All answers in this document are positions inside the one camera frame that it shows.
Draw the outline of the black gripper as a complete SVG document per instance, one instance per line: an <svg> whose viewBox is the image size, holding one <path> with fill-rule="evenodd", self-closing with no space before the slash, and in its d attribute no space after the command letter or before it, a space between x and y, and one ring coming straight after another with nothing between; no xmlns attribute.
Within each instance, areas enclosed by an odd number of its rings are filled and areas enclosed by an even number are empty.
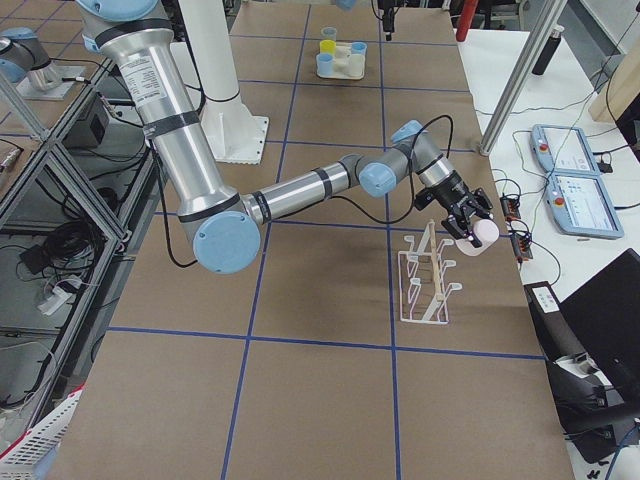
<svg viewBox="0 0 640 480"><path fill-rule="evenodd" d="M377 8L380 19L383 21L385 39L391 41L393 37L393 21L397 10L400 8L399 0L378 0Z"/></svg>
<svg viewBox="0 0 640 480"><path fill-rule="evenodd" d="M483 219L493 219L493 205L483 188L470 190L463 180L445 180L419 191L413 205L421 211L433 201L448 212L449 216L441 221L441 225L457 240L459 249L484 246L481 223Z"/></svg>

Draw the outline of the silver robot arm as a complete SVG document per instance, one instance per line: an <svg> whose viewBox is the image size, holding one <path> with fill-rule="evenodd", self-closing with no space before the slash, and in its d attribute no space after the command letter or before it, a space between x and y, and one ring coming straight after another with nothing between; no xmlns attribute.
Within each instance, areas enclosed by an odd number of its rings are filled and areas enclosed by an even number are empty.
<svg viewBox="0 0 640 480"><path fill-rule="evenodd" d="M356 4L356 0L336 0L334 4L343 11L352 10ZM405 5L400 0L370 0L374 17L379 21L386 41L391 41L395 33L395 17L398 11Z"/></svg>
<svg viewBox="0 0 640 480"><path fill-rule="evenodd" d="M492 205L470 189L427 128L415 121L377 157L351 154L292 180L243 195L226 184L217 157L229 141L247 146L264 135L239 96L224 8L217 1L184 1L180 10L195 65L214 94L205 111L191 101L170 45L171 22L158 1L82 1L86 47L120 70L140 115L147 141L158 153L180 198L179 220L198 263L232 274L249 266L261 225L360 187L379 198L403 180L418 180L416 209L431 202L446 212L443 227L466 255L483 253L498 238Z"/></svg>

